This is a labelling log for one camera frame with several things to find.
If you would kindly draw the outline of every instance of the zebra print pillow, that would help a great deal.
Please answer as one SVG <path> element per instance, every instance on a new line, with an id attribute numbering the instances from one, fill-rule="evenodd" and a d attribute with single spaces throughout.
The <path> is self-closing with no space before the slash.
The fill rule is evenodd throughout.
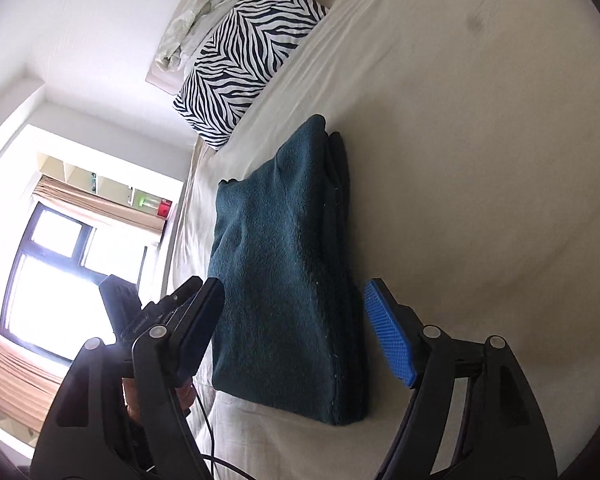
<path id="1" fill-rule="evenodd" d="M 203 45 L 174 107 L 218 150 L 326 13 L 315 0 L 239 0 Z"/>

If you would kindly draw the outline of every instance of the screw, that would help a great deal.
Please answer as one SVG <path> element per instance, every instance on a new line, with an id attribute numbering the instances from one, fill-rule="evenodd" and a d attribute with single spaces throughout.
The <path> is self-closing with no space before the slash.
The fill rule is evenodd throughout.
<path id="1" fill-rule="evenodd" d="M 440 332 L 440 329 L 435 325 L 427 325 L 426 327 L 424 327 L 422 333 L 429 339 L 437 339 L 440 337 L 440 334 L 442 334 L 442 332 Z"/>
<path id="2" fill-rule="evenodd" d="M 154 339 L 160 339 L 167 333 L 167 327 L 164 325 L 156 325 L 149 330 L 149 335 Z"/>
<path id="3" fill-rule="evenodd" d="M 502 349 L 507 345 L 507 342 L 504 341 L 499 335 L 495 335 L 489 338 L 489 343 L 491 346 L 497 349 Z"/>
<path id="4" fill-rule="evenodd" d="M 87 350 L 95 350 L 98 346 L 100 346 L 100 340 L 97 337 L 92 337 L 84 344 Z"/>

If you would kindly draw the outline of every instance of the dark green fleece blanket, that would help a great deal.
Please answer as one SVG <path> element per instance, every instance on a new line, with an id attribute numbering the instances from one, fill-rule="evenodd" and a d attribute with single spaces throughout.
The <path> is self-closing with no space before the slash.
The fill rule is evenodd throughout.
<path id="1" fill-rule="evenodd" d="M 221 182 L 208 275 L 224 283 L 213 385 L 327 424 L 367 409 L 363 303 L 347 268 L 340 134 L 309 118 L 247 179 Z"/>

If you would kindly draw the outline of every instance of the curtain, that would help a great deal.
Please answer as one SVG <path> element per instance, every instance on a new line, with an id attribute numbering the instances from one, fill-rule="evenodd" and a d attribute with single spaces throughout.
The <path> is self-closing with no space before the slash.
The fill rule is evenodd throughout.
<path id="1" fill-rule="evenodd" d="M 40 431 L 65 373 L 0 335 L 0 411 L 14 420 Z"/>
<path id="2" fill-rule="evenodd" d="M 157 245 L 164 218 L 117 204 L 43 175 L 33 191 L 40 202 L 94 227 L 113 227 Z"/>

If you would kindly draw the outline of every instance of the mattress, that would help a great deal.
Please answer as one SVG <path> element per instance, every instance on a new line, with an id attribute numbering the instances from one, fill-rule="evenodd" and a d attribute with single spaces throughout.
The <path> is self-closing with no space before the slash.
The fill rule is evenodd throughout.
<path id="1" fill-rule="evenodd" d="M 451 336 L 506 338 L 564 469 L 600 423 L 599 12 L 591 0 L 318 1 L 329 15 L 225 147 L 196 146 L 173 283 L 206 275 L 218 182 L 322 114 L 349 155 L 357 283 L 382 277 Z M 208 354 L 196 385 L 216 455 L 258 480 L 372 478 L 410 391 L 367 331 L 370 415 L 344 428 L 213 391 Z M 462 402 L 458 381 L 436 469 Z M 208 452 L 197 410 L 190 425 Z"/>

